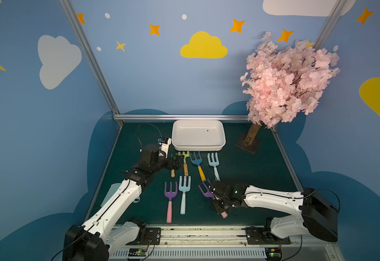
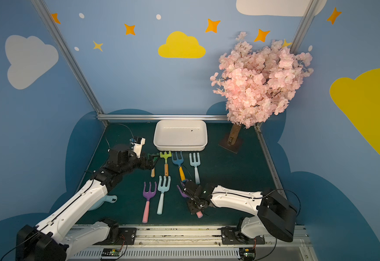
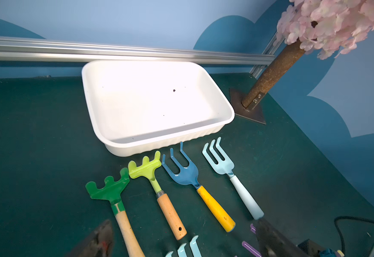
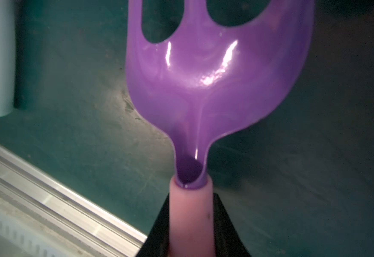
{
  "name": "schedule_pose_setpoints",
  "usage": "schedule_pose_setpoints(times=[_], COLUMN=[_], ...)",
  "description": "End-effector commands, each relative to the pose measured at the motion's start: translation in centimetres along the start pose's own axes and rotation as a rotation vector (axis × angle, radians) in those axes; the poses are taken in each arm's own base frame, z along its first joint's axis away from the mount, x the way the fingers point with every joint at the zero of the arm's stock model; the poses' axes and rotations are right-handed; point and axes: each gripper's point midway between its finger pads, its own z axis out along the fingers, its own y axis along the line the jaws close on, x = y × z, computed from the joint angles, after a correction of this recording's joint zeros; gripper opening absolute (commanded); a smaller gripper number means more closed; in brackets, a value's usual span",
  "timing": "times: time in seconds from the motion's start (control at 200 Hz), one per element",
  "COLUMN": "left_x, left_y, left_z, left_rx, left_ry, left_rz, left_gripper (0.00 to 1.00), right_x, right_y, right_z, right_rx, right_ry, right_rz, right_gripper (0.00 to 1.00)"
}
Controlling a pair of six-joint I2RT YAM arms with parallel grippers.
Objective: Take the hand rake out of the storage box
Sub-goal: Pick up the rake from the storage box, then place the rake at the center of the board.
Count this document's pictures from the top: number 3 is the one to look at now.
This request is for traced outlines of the light blue hand rake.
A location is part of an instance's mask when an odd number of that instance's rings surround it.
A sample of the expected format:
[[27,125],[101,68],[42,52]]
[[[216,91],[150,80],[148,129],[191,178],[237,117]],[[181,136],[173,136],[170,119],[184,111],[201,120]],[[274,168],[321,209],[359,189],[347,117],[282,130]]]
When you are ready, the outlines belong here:
[[264,212],[257,204],[253,196],[249,193],[246,187],[241,183],[238,177],[233,173],[235,165],[229,158],[227,153],[220,146],[221,137],[217,140],[213,139],[210,143],[206,143],[203,147],[202,154],[211,165],[213,170],[219,175],[227,175],[236,189],[241,200],[250,212],[254,220],[259,220],[264,217]]

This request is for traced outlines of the dark green wooden-handled rake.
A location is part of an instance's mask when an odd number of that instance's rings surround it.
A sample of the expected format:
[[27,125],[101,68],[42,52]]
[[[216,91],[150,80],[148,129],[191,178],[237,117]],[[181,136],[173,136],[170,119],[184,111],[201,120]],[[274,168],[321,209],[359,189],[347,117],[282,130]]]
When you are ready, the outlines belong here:
[[91,199],[107,200],[110,202],[111,209],[125,241],[128,256],[144,257],[145,255],[130,225],[126,209],[121,198],[121,193],[130,182],[128,168],[122,168],[120,170],[120,179],[118,181],[115,181],[113,176],[108,176],[104,179],[104,182],[105,186],[103,188],[97,188],[95,182],[88,182],[85,185],[85,188]]

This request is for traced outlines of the white plastic storage box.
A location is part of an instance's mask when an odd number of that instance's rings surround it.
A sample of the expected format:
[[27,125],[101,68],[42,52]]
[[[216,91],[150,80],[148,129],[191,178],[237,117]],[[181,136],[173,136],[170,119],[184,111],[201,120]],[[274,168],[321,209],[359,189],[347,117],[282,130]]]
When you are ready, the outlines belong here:
[[217,133],[232,105],[200,65],[169,61],[93,61],[82,81],[92,128],[119,157]]

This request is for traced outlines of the blue yellow-handled hand rake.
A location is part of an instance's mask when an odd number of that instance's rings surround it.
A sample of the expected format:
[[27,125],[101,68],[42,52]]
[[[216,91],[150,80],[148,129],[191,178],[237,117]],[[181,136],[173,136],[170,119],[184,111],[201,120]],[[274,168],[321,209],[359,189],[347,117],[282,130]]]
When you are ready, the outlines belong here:
[[192,162],[192,160],[187,156],[183,150],[183,142],[180,143],[180,152],[188,161],[189,165],[184,167],[180,164],[177,158],[174,156],[173,148],[170,149],[170,158],[179,168],[179,173],[174,173],[166,164],[166,156],[162,156],[162,166],[166,172],[170,175],[174,182],[180,185],[192,185],[196,189],[197,193],[205,202],[206,206],[209,208],[211,213],[224,228],[226,232],[232,232],[236,227],[235,221],[230,217],[230,215],[223,209],[223,207],[212,197],[212,195],[206,190],[203,185],[198,181],[199,171],[197,166]]

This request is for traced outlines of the lime green wooden-handled rake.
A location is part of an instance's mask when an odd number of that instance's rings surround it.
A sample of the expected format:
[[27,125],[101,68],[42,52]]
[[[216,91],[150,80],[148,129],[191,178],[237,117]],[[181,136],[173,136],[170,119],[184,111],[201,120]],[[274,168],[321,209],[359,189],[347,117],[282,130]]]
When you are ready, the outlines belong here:
[[167,223],[177,241],[181,240],[187,235],[187,231],[177,214],[170,198],[168,195],[161,189],[156,176],[155,170],[162,166],[161,153],[156,151],[154,154],[154,159],[150,161],[148,156],[144,156],[142,159],[142,164],[137,166],[135,161],[130,161],[128,163],[129,176],[132,179],[139,177],[145,177],[149,180],[152,185],[155,193],[157,202],[165,216]]

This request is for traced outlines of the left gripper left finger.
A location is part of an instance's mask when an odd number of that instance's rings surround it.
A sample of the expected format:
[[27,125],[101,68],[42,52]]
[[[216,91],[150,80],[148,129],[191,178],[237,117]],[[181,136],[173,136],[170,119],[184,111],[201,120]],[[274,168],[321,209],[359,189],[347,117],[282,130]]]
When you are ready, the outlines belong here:
[[113,226],[110,220],[105,220],[65,257],[110,257],[113,246]]

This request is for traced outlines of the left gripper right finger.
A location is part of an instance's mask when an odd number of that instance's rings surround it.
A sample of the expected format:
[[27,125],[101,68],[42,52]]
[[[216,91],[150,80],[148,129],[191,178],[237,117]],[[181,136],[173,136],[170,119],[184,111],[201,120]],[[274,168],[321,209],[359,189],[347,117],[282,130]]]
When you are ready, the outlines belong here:
[[257,240],[263,257],[308,257],[265,218],[257,222]]

